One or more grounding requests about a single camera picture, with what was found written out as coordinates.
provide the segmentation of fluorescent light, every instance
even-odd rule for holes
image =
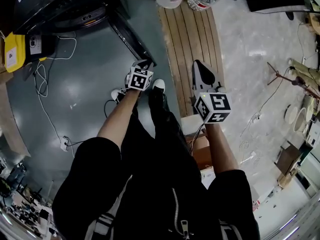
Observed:
[[[5,218],[6,222],[8,222],[10,225],[12,225],[10,219],[5,214],[2,214],[2,216]]]
[[[27,230],[27,232],[31,235],[31,236],[33,236],[34,238],[37,238],[34,234],[32,234],[29,230]]]
[[[287,240],[289,237],[291,237],[291,235],[294,234],[294,232],[296,232],[299,229],[299,227],[297,226],[294,230],[291,231],[290,234],[288,234],[283,240]]]
[[[289,221],[288,221],[286,224],[284,224],[279,230],[282,230],[282,229],[283,229],[286,225],[288,225],[296,216],[297,216],[297,214],[294,215],[291,219],[289,219]]]

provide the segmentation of zipper pull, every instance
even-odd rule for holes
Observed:
[[[183,231],[183,238],[184,239],[190,239],[189,237],[189,231],[188,231],[188,221],[187,220],[181,220],[181,226]]]

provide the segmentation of metal zipper teeth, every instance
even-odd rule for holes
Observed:
[[[175,189],[172,188],[172,191],[173,191],[174,200],[175,200],[174,228],[180,235],[183,236],[184,234],[182,234],[178,229],[179,202],[178,202],[178,198],[177,198],[177,194],[176,194]]]

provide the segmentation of white box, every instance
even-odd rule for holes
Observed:
[[[152,71],[132,66],[129,73],[128,87],[144,91],[149,87],[153,75]]]
[[[227,93],[200,92],[194,107],[205,124],[217,124],[231,113],[231,98]]]

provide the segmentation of black sleeve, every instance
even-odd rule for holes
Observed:
[[[90,223],[112,207],[124,185],[117,177],[120,166],[120,150],[106,138],[91,138],[78,147],[52,205],[64,239],[84,239]]]
[[[242,239],[260,239],[244,171],[230,170],[217,174],[208,191],[213,210],[221,221],[236,226]]]

